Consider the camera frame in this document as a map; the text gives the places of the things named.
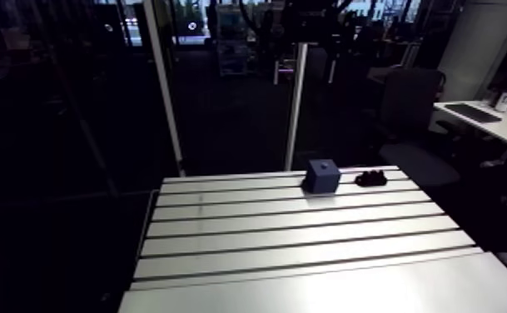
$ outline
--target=white desk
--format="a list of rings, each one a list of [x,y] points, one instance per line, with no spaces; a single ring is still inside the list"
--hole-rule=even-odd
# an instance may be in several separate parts
[[[507,270],[405,173],[168,178],[120,312],[507,312]]]
[[[476,107],[477,109],[480,109],[482,111],[488,112],[492,115],[502,118],[502,121],[491,122],[491,123],[481,123],[481,122],[477,122],[471,118],[468,118],[464,115],[461,115],[457,112],[453,112],[450,109],[445,107],[448,104],[456,104],[456,103],[465,103],[465,104],[468,104],[472,107]],[[494,109],[491,109],[488,107],[481,107],[479,104],[480,104],[480,102],[478,102],[478,101],[437,102],[434,104],[434,107],[441,110],[442,112],[446,112],[446,113],[450,114],[451,116],[456,117],[457,119],[461,120],[462,122],[465,122],[473,127],[476,127],[478,129],[480,129],[481,131],[487,132],[490,135],[497,137],[504,142],[507,142],[507,112],[500,113],[500,112],[497,112]]]

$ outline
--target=metal frame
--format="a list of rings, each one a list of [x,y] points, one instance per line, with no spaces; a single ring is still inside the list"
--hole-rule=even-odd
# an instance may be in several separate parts
[[[162,100],[164,101],[164,109],[166,110],[167,125],[170,129],[173,153],[176,157],[177,170],[179,171],[179,176],[185,176],[185,170],[181,167],[183,156],[181,154],[179,136],[177,135],[176,119],[173,115],[170,88],[167,83],[166,68],[164,66],[164,57],[162,55],[162,43],[160,42],[160,34],[158,33],[158,26],[156,24],[156,15],[154,14],[152,0],[144,0],[144,12],[147,16],[147,26],[150,31],[150,41],[152,44],[152,51],[154,53],[154,62],[156,63],[158,79],[160,81],[160,90],[162,92]]]
[[[288,127],[288,143],[286,145],[285,171],[291,171],[294,158],[294,147],[296,145],[296,132],[298,130],[298,116],[300,115],[301,92],[304,88],[304,74],[306,72],[306,58],[309,43],[298,43],[298,56],[296,58],[296,81],[292,98],[292,109],[290,112],[290,125]]]

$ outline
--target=slotted table surface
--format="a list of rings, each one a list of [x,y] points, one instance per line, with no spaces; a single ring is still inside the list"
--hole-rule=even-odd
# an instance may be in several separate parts
[[[357,175],[372,169],[384,171],[386,186],[354,184]],[[457,293],[468,286],[459,288],[465,284],[441,277],[468,271],[474,271],[471,285],[484,284],[480,280],[486,278],[478,274],[500,275],[500,283],[484,292],[507,290],[501,263],[396,166],[340,171],[336,193],[316,196],[299,187],[303,171],[166,179],[121,312],[320,312],[311,308],[315,305],[326,311],[359,310],[358,300],[370,296],[360,294],[370,291],[362,277],[380,291],[406,285],[392,292],[409,299],[426,278],[415,274],[420,271],[433,271],[428,278],[440,281],[438,288],[449,288],[442,296],[461,297]],[[376,281],[378,276],[387,282]],[[406,290],[411,284],[412,293]],[[350,303],[329,286],[360,295]],[[329,307],[339,303],[342,307]],[[405,303],[390,311],[428,305]]]

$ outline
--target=office chair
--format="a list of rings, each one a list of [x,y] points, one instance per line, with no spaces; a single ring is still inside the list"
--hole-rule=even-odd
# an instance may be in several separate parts
[[[443,73],[436,70],[391,72],[385,78],[383,101],[375,123],[381,138],[379,157],[397,165],[424,188],[445,186],[460,179],[459,173],[440,156],[449,150],[453,130],[447,129],[447,137],[441,138],[428,132],[436,93],[444,80]],[[440,125],[449,128],[446,123]]]

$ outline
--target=blue cube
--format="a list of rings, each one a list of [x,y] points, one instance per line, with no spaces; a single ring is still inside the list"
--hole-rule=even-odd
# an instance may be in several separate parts
[[[339,180],[340,171],[333,160],[311,160],[303,187],[310,193],[334,193]]]

